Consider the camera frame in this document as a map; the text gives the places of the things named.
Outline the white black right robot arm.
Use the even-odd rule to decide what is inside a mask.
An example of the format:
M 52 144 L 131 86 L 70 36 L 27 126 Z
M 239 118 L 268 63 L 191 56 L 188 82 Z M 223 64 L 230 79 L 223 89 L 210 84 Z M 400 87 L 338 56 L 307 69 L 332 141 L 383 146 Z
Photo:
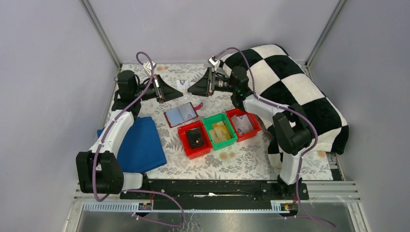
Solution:
M 209 97 L 216 91 L 231 92 L 235 108 L 254 114 L 273 124 L 274 143 L 283 151 L 282 169 L 277 186 L 278 195 L 289 199 L 296 193 L 303 156 L 317 143 L 318 135 L 307 119 L 303 108 L 265 99 L 251 90 L 245 68 L 237 66 L 230 77 L 220 76 L 214 68 L 207 68 L 204 76 L 188 88 L 192 95 Z

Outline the red leather card holder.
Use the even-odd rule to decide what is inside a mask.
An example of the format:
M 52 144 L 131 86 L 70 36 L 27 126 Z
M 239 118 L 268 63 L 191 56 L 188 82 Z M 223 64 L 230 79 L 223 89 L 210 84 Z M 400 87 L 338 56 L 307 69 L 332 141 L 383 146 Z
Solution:
M 192 102 L 185 103 L 171 110 L 165 111 L 164 117 L 170 128 L 174 128 L 180 124 L 186 123 L 198 117 L 197 111 L 201 109 L 203 103 L 194 106 Z

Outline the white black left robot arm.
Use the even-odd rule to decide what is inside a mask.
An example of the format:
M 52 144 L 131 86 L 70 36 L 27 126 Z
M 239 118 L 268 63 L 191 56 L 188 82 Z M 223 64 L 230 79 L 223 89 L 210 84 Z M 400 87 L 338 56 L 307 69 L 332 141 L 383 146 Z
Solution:
M 153 80 L 141 82 L 133 71 L 125 70 L 118 74 L 117 85 L 107 125 L 94 145 L 88 151 L 79 152 L 75 159 L 83 193 L 119 194 L 129 179 L 124 176 L 117 155 L 140 113 L 141 102 L 156 99 L 164 103 L 183 96 L 157 74 Z

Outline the white card with dark emblem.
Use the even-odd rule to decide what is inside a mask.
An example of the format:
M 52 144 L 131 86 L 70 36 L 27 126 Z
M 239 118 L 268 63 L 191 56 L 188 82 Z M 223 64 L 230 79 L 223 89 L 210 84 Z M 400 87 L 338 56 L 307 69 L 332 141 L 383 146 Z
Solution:
M 176 87 L 179 92 L 185 95 L 187 94 L 187 90 L 190 87 L 190 81 L 185 79 L 176 80 Z

